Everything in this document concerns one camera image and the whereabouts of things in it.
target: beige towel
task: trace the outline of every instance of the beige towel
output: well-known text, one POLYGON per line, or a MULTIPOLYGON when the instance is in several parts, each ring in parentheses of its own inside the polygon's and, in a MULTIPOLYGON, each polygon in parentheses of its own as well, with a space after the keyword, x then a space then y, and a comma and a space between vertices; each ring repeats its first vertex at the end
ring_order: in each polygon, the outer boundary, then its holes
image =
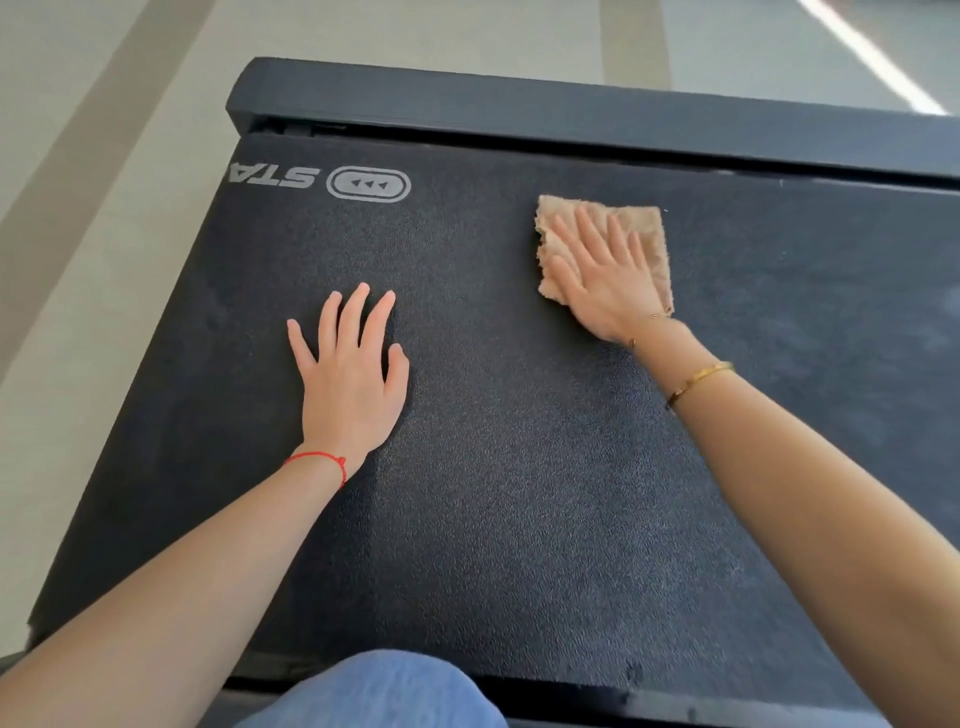
POLYGON ((573 211, 579 205, 587 206, 587 213, 600 234, 607 239, 607 215, 616 215, 624 234, 637 231, 643 254, 650 266, 650 274, 654 280, 657 293, 663 310, 673 313, 673 293, 670 291, 670 262, 666 253, 666 235, 663 232, 663 222, 660 219, 659 207, 607 207, 599 203, 588 203, 582 200, 565 200, 562 197, 540 195, 537 205, 536 226, 540 233, 540 245, 537 247, 537 260, 543 271, 543 280, 540 282, 540 293, 546 298, 566 305, 563 291, 557 282, 550 278, 545 268, 546 260, 551 255, 561 255, 573 268, 577 277, 580 277, 580 268, 573 259, 573 253, 567 248, 560 236, 549 227, 554 215, 560 215, 566 226, 572 231, 577 230, 577 221, 573 211))

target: blue jeans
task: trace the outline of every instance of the blue jeans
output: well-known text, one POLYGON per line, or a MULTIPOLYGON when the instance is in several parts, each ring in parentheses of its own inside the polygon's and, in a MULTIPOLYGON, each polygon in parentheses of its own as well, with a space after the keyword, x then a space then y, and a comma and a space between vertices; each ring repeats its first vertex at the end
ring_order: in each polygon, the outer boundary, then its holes
POLYGON ((443 660, 378 649, 304 680, 237 728, 505 728, 463 672, 443 660))

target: treadmill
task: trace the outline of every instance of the treadmill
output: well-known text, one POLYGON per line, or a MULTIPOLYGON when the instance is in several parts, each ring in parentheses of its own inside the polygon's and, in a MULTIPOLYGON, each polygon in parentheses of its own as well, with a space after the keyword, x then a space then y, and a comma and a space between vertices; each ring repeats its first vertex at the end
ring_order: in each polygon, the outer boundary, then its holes
POLYGON ((886 725, 653 381, 537 292, 540 194, 659 206, 677 316, 960 543, 960 122, 255 59, 31 644, 300 442, 284 321, 393 288, 406 409, 228 681, 446 659, 510 719, 886 725))

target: forearm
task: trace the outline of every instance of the forearm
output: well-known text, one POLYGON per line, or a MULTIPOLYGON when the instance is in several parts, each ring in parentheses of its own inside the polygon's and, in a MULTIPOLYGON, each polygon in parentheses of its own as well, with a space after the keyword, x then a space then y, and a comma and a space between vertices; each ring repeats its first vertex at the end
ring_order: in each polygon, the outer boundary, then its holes
MULTIPOLYGON (((683 325, 648 328, 664 394, 716 362, 683 325)), ((732 510, 877 705, 942 725, 960 702, 960 556, 824 438, 739 376, 676 404, 732 510)))
POLYGON ((340 480, 296 460, 186 534, 0 680, 0 724, 196 724, 340 480))

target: black running belt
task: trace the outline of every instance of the black running belt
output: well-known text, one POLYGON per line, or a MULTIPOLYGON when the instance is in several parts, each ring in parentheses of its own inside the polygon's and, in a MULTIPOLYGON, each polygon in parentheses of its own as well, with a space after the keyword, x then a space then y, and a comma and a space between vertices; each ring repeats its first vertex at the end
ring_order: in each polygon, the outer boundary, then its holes
POLYGON ((284 320, 315 347, 327 294, 365 280, 397 292, 407 407, 252 653, 323 667, 389 646, 493 677, 869 707, 650 377, 538 294, 534 211, 541 193, 661 207, 678 317, 958 543, 960 198, 346 136, 252 133, 233 161, 40 637, 290 453, 284 320))

